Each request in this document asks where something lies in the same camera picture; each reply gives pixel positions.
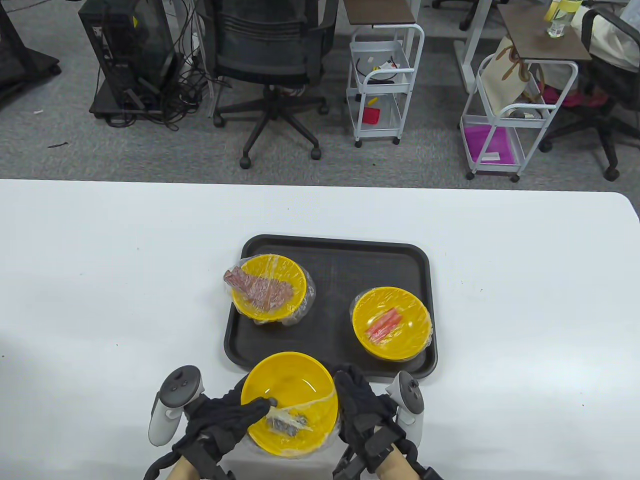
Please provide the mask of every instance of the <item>plastic bottle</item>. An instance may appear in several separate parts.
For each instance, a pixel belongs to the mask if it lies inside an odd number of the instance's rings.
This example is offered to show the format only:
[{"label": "plastic bottle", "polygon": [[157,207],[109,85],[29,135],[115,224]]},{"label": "plastic bottle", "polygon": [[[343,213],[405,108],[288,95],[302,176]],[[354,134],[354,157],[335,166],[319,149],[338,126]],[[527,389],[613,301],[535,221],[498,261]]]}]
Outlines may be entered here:
[{"label": "plastic bottle", "polygon": [[557,10],[551,20],[551,26],[547,29],[547,33],[551,38],[560,38],[564,36],[565,29],[571,25],[571,21],[578,11],[582,0],[560,0],[557,4]]}]

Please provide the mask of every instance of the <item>tray rim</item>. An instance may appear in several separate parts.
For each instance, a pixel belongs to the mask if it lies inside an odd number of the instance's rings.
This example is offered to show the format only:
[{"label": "tray rim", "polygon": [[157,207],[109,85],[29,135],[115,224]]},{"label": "tray rim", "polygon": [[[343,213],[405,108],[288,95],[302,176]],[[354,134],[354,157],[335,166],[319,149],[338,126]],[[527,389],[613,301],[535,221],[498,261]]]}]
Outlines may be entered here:
[{"label": "tray rim", "polygon": [[[428,290],[426,306],[427,306],[427,310],[429,310],[429,314],[431,316],[431,323],[433,325],[431,344],[427,348],[433,346],[434,359],[433,359],[433,364],[430,365],[430,367],[427,370],[425,370],[424,372],[420,372],[420,374],[417,376],[413,375],[413,373],[412,375],[416,377],[418,380],[422,380],[424,378],[427,378],[429,375],[433,373],[433,371],[436,369],[436,366],[438,365],[438,342],[436,341],[436,321],[435,321],[435,315],[433,313],[433,289],[431,288],[431,264],[429,263],[429,257],[427,257],[427,254],[424,253],[424,250],[422,248],[416,245],[413,245],[411,243],[378,242],[378,241],[369,241],[369,240],[337,239],[337,238],[325,238],[325,237],[300,237],[300,236],[294,236],[294,235],[259,234],[249,238],[249,240],[245,242],[245,244],[242,247],[242,251],[240,253],[240,258],[241,259],[246,258],[248,255],[248,250],[251,248],[251,246],[255,242],[263,239],[269,239],[269,240],[275,240],[275,241],[295,239],[298,241],[309,241],[309,242],[340,242],[342,244],[347,244],[347,245],[365,244],[367,246],[372,246],[372,247],[373,246],[380,246],[380,247],[393,246],[394,248],[407,248],[417,253],[417,255],[422,259],[422,261],[424,261],[424,264],[426,266],[426,286]],[[235,363],[236,365],[238,365],[243,369],[250,370],[253,365],[251,363],[241,360],[238,356],[235,355],[234,352],[231,351],[231,348],[230,348],[232,323],[233,323],[233,318],[236,314],[242,315],[240,312],[236,310],[236,306],[234,305],[234,303],[231,302],[231,309],[229,312],[229,317],[227,318],[227,327],[225,329],[223,347],[225,349],[225,354],[229,360],[231,360],[233,363]],[[390,383],[393,380],[392,377],[376,376],[376,375],[372,375],[372,376],[367,375],[367,378],[369,379],[369,381],[376,381],[379,383]]]}]

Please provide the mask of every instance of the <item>yellow bowl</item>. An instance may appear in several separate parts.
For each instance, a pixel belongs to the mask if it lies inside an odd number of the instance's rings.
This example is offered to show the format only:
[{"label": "yellow bowl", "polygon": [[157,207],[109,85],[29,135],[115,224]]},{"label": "yellow bowl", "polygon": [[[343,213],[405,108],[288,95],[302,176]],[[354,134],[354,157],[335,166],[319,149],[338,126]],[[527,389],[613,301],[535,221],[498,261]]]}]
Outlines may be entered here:
[{"label": "yellow bowl", "polygon": [[263,312],[253,306],[242,292],[232,290],[236,308],[240,313],[260,322],[275,322],[291,317],[302,305],[307,295],[307,277],[300,265],[293,260],[268,253],[250,258],[241,266],[249,275],[288,282],[293,287],[293,298],[278,310]]},{"label": "yellow bowl", "polygon": [[257,364],[242,389],[240,403],[273,397],[278,408],[292,407],[293,416],[303,414],[311,431],[301,429],[294,437],[274,432],[266,419],[249,427],[248,434],[266,452],[298,457],[320,448],[338,419],[338,397],[331,374],[316,359],[299,352],[281,352]]},{"label": "yellow bowl", "polygon": [[[388,340],[371,342],[367,330],[392,308],[402,315],[399,327]],[[363,294],[353,307],[352,323],[356,337],[370,354],[395,362],[418,355],[429,344],[433,331],[431,316],[420,299],[397,287],[379,287]]]}]

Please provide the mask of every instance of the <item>white vr controller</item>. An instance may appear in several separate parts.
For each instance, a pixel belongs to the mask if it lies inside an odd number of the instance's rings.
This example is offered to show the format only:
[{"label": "white vr controller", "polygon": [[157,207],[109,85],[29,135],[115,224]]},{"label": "white vr controller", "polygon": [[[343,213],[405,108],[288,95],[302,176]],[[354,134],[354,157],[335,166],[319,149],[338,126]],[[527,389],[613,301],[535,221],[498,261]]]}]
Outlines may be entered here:
[{"label": "white vr controller", "polygon": [[[156,394],[149,422],[149,442],[156,447],[168,444],[180,424],[184,408],[204,392],[200,370],[185,365],[174,370]],[[387,387],[391,400],[398,404],[396,423],[406,432],[407,440],[416,447],[422,440],[424,401],[418,381],[410,373],[400,371]]]}]

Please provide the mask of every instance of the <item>human hand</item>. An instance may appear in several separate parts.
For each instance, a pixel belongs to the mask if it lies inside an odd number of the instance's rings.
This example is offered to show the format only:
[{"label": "human hand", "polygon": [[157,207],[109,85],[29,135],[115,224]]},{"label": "human hand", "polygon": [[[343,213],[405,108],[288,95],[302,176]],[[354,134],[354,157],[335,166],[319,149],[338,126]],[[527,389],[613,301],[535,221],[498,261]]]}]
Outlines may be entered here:
[{"label": "human hand", "polygon": [[387,427],[389,443],[404,438],[404,431],[393,421],[397,405],[386,394],[376,396],[355,365],[334,367],[332,373],[340,403],[340,438],[373,473],[392,451],[390,445],[371,445],[376,430]]},{"label": "human hand", "polygon": [[160,470],[175,464],[184,456],[198,470],[200,478],[210,478],[212,470],[245,436],[247,429],[263,418],[271,403],[258,398],[240,404],[246,377],[219,399],[201,396],[185,407],[189,422],[184,436],[172,451],[156,460],[147,470],[144,480],[154,480]]}]

